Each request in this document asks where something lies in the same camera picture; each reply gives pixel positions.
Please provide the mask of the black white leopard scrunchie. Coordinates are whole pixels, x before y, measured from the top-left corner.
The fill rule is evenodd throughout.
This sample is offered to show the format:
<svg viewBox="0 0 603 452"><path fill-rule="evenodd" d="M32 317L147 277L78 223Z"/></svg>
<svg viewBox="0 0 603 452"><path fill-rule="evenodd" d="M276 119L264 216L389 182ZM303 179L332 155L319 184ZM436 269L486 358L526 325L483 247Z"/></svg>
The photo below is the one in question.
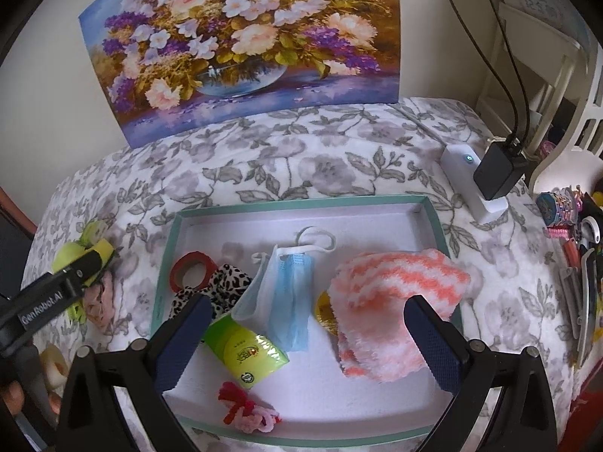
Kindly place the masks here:
<svg viewBox="0 0 603 452"><path fill-rule="evenodd" d="M201 289L185 287L178 292L172 301L168 318L176 317L194 295L203 293L211 299L213 309L211 320L215 321L233 309L252 281L253 278L246 272L225 263L213 273L205 287Z"/></svg>

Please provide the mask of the green tissue packet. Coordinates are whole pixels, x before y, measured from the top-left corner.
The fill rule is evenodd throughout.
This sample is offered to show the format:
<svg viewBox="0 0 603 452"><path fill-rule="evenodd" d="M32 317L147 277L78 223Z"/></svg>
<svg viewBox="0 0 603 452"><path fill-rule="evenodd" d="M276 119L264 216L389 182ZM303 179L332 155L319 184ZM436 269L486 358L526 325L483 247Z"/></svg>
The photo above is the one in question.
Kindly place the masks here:
<svg viewBox="0 0 603 452"><path fill-rule="evenodd" d="M289 363L287 355L268 338L243 327L230 314L210 324L204 344L245 390Z"/></svg>

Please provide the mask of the orange gold round object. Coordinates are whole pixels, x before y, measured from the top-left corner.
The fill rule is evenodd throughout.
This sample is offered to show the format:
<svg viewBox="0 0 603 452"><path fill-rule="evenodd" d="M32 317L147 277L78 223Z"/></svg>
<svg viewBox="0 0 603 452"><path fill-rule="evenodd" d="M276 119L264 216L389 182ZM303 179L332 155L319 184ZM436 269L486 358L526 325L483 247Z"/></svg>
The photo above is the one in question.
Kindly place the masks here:
<svg viewBox="0 0 603 452"><path fill-rule="evenodd" d="M328 331L330 335L337 336L337 320L331 307L329 295L326 291L322 292L318 297L314 314L317 322L322 328Z"/></svg>

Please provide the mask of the blue face mask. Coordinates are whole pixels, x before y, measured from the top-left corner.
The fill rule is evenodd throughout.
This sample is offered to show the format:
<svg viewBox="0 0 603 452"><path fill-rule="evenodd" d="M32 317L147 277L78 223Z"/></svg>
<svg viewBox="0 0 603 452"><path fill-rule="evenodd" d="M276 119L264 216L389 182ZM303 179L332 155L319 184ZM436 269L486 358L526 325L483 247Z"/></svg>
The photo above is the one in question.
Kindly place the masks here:
<svg viewBox="0 0 603 452"><path fill-rule="evenodd" d="M233 321L271 341L279 350L306 351L313 304L315 253L330 253L336 237L306 226L291 246L251 255L253 280L231 310Z"/></svg>

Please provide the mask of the floral flower painting canvas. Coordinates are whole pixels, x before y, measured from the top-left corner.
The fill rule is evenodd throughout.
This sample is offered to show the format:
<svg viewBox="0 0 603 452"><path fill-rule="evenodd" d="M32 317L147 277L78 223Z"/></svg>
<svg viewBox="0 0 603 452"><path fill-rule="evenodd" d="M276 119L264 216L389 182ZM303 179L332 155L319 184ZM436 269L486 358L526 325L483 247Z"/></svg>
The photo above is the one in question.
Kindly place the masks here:
<svg viewBox="0 0 603 452"><path fill-rule="evenodd" d="M399 97L399 0L95 0L79 22L135 148L258 113Z"/></svg>

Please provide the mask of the teal rimmed white box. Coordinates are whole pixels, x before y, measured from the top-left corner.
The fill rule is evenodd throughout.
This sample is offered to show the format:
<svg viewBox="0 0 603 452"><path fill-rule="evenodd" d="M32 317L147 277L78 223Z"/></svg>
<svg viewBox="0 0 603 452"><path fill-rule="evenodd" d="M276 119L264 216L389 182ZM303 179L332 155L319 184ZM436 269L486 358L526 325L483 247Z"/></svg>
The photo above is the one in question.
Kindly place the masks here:
<svg viewBox="0 0 603 452"><path fill-rule="evenodd" d="M168 274L184 255L198 251L235 265L257 268L253 255L275 246L318 244L314 290L327 289L339 263L363 252L445 250L433 202L423 194L265 202L185 210L177 214L165 245L151 323L168 317L174 294ZM281 417L273 432L254 443L279 447L343 448L379 445L425 435L442 415L450 394L429 370L379 384L350 379L338 364L335 338L310 321L309 347L289 354L281 370L254 385L251 394Z"/></svg>

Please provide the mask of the red tape roll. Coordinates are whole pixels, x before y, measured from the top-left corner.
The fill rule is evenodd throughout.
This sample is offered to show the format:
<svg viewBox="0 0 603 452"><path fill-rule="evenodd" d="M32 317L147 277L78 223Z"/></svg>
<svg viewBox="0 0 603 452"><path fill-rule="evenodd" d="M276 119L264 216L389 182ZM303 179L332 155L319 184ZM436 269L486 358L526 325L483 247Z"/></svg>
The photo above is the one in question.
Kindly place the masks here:
<svg viewBox="0 0 603 452"><path fill-rule="evenodd" d="M168 274L171 290L178 294L185 289L199 291L208 286L218 265L205 253L192 251L176 261Z"/></svg>

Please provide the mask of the black power adapter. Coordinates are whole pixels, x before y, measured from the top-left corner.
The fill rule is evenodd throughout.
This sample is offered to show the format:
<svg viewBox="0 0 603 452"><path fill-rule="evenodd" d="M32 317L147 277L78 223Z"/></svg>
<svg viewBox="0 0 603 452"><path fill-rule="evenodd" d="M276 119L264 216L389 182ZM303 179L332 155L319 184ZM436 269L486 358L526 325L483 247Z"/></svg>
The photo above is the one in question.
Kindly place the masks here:
<svg viewBox="0 0 603 452"><path fill-rule="evenodd" d="M505 197L525 175L528 160L508 142L492 142L473 174L485 200Z"/></svg>

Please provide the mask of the red pink pipe-cleaner flower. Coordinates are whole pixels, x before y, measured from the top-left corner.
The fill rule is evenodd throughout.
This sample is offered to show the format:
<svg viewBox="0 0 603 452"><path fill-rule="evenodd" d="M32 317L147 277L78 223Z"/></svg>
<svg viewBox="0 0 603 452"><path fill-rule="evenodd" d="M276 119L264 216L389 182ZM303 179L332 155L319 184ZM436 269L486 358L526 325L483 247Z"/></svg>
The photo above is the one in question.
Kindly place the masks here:
<svg viewBox="0 0 603 452"><path fill-rule="evenodd" d="M251 435L255 432L268 434L281 422L280 415L251 400L247 391L232 382L222 384L218 401L228 408L223 418L226 426L234 426L241 433Z"/></svg>

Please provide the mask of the grey floral tablecloth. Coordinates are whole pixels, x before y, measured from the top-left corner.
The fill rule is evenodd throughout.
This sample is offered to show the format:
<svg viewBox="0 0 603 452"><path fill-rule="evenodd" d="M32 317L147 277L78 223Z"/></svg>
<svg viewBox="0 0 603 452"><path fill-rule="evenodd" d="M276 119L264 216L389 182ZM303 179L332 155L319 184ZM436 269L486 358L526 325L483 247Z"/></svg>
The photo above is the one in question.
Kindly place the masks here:
<svg viewBox="0 0 603 452"><path fill-rule="evenodd" d="M445 145L488 144L487 127L455 100L406 98L395 105L307 107L253 115L125 148L64 180L30 250L24 280L47 272L56 251L93 220L108 224L115 316L56 318L35 343L72 357L82 345L118 350L149 333L161 258L175 215L189 208L260 201L423 194L435 205L452 258L471 275L461 314L465 333L491 348L537 347L558 429L570 415L574 372L561 305L564 256L547 237L530 192L518 184L509 208L480 224L439 166Z"/></svg>

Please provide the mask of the yellow-green microfiber cloth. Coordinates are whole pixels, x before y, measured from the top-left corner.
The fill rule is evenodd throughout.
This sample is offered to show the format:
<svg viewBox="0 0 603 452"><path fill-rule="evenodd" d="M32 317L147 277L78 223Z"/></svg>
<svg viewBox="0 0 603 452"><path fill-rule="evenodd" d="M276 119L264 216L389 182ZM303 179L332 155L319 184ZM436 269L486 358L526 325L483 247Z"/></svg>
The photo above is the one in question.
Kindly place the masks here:
<svg viewBox="0 0 603 452"><path fill-rule="evenodd" d="M67 267L76 260L80 259L89 252L96 251L102 261L100 272L89 279L85 284L85 291L92 286L104 272L108 270L109 262L115 256L115 248L106 238L105 234L108 230L108 224L104 220L94 220L87 223L84 227L81 236L76 241L65 243L56 253L53 262L51 263L51 271L58 272L62 268ZM84 324L89 321L83 307L83 299L81 302L74 303L66 311L70 321Z"/></svg>

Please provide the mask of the pink fuzzy scrunchie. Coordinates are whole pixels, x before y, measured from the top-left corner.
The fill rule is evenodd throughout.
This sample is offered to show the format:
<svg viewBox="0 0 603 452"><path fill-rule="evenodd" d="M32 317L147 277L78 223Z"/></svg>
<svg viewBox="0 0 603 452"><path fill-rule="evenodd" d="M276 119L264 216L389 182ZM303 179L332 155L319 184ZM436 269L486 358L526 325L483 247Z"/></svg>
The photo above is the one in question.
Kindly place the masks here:
<svg viewBox="0 0 603 452"><path fill-rule="evenodd" d="M92 286L86 289L83 307L87 318L105 333L115 316L113 307L113 275L107 270Z"/></svg>

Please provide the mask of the pink white striped fluffy cloth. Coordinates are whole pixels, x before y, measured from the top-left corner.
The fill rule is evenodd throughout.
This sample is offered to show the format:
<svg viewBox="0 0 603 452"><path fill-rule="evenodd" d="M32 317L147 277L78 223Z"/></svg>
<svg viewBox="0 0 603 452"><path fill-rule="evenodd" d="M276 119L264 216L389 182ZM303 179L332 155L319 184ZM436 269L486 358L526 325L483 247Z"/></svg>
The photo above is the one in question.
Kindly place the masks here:
<svg viewBox="0 0 603 452"><path fill-rule="evenodd" d="M362 253L342 262L327 290L342 373L391 383L421 370L425 360L407 330L406 303L420 295L448 319L470 284L471 275L436 249Z"/></svg>

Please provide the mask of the white shelf rack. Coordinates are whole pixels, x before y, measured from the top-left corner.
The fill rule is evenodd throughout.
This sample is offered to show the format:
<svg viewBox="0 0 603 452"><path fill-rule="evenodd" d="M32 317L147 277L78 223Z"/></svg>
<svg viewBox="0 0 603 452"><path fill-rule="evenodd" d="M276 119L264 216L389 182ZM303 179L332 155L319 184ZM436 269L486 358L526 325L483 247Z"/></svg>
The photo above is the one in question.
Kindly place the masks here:
<svg viewBox="0 0 603 452"><path fill-rule="evenodd" d="M569 0L494 0L500 23L490 59L502 75L522 73L524 89L504 98L487 76L476 110L492 133L511 133L528 118L525 155L537 166L534 193L602 180L602 43Z"/></svg>

